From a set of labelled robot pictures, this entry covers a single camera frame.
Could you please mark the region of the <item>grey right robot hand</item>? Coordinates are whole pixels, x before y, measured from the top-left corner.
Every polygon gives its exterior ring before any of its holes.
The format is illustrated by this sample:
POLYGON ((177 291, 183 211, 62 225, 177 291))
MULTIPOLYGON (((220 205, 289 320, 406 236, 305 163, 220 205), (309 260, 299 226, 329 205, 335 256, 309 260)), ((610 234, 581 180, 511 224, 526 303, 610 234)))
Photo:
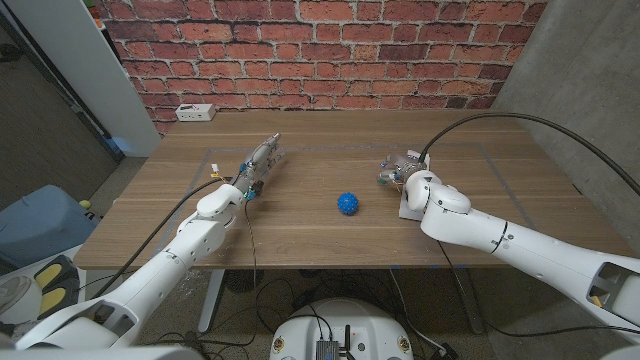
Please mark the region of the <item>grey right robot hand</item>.
POLYGON ((378 175, 377 182, 379 184, 403 185, 413 173, 428 170, 429 163, 429 155, 421 160, 420 154, 413 150, 408 150, 406 153, 390 154, 381 163, 382 170, 378 175))

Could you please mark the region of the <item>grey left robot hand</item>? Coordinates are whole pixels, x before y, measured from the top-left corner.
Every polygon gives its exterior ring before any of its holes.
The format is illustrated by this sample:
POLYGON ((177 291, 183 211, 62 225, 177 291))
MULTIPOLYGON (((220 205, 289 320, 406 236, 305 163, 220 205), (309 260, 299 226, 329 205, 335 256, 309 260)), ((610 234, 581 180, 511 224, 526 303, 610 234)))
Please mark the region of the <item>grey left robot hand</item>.
POLYGON ((240 190, 248 201, 261 194, 269 171, 284 157, 284 153, 278 150, 280 138, 280 133, 269 137, 240 165, 239 173, 232 185, 240 190))

